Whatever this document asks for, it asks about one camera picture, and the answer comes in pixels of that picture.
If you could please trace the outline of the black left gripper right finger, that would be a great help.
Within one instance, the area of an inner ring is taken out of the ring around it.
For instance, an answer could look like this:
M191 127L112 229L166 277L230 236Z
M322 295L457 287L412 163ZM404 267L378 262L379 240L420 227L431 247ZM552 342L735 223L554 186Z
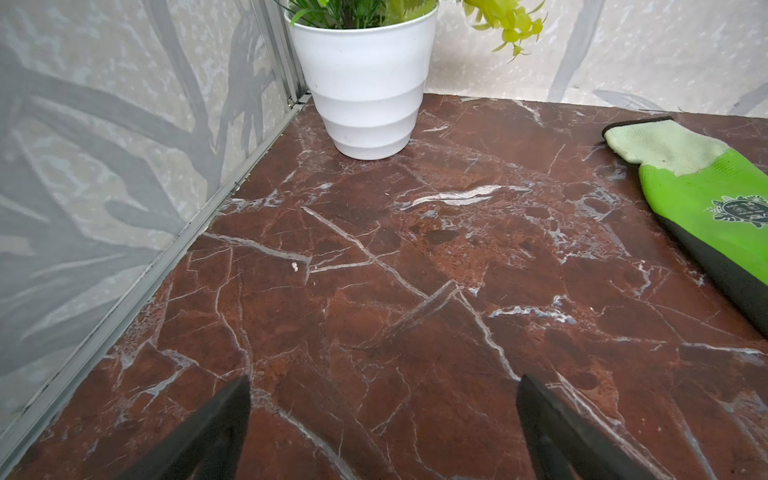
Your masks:
M538 479L653 477L536 378L521 378L516 407Z

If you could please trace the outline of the white pot with green plant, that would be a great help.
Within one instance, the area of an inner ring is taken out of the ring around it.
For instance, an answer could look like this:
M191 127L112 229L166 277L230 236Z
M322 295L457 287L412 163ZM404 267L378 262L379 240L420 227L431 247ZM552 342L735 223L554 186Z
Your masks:
M307 87L336 149L376 161L410 141L429 74L436 1L281 1Z

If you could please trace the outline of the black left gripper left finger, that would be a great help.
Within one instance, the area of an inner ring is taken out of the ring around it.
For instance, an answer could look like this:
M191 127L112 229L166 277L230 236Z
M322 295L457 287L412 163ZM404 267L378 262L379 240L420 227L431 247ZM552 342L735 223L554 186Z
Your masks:
M178 425L121 479L233 479L251 411L250 382L240 376Z

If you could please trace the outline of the green and black work glove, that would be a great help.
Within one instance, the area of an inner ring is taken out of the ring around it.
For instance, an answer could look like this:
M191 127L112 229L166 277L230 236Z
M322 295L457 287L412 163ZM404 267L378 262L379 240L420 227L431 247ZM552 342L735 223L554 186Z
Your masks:
M637 166L664 228L761 334L767 332L767 176L727 143L670 117L615 123L608 147Z

